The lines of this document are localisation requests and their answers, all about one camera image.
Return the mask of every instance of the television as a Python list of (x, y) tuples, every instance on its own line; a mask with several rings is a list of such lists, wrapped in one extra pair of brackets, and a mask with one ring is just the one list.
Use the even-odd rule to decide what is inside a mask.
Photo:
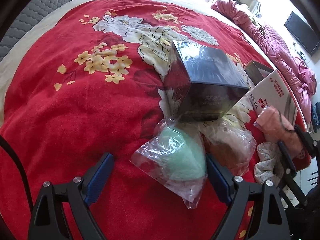
[(320, 40), (312, 28), (292, 12), (284, 26), (297, 42), (312, 56), (320, 46)]

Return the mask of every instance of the metal screw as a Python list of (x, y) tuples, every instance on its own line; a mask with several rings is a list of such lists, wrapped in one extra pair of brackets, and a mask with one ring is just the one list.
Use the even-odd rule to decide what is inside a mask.
[(50, 185), (50, 182), (49, 182), (49, 181), (45, 181), (45, 182), (42, 184), (42, 186), (44, 186), (44, 187), (49, 187), (49, 185)]
[(235, 181), (241, 182), (241, 181), (243, 181), (243, 178), (241, 176), (235, 176)]
[(78, 183), (78, 182), (80, 182), (82, 179), (81, 179), (81, 177), (74, 177), (73, 178), (73, 182), (74, 183)]
[(272, 187), (273, 186), (273, 182), (271, 180), (267, 180), (266, 181), (266, 185), (269, 186), (269, 187)]

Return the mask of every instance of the gray quilted headboard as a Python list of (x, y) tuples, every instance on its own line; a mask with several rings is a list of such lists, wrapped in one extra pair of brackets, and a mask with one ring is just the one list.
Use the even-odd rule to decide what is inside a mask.
[(69, 1), (71, 0), (32, 0), (17, 16), (0, 42), (0, 61), (32, 27)]

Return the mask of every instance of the green object in plastic bag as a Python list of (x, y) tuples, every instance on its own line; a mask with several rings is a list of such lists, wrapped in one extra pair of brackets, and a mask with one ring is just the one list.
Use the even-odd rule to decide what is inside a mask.
[(186, 132), (170, 126), (165, 127), (158, 138), (162, 150), (155, 160), (171, 180), (199, 179), (206, 174), (204, 148)]

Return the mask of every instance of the transparent plastic bag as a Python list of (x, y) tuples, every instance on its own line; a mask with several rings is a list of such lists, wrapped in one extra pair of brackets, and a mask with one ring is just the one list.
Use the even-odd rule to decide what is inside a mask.
[(205, 122), (199, 125), (199, 130), (205, 136), (206, 151), (234, 176), (242, 176), (249, 170), (257, 145), (250, 131), (236, 128), (223, 119)]
[(197, 207), (207, 178), (203, 141), (197, 127), (162, 120), (154, 138), (142, 145), (130, 161), (167, 189)]
[(264, 133), (268, 142), (283, 141), (292, 159), (303, 151), (303, 144), (294, 127), (273, 106), (265, 106), (253, 125)]

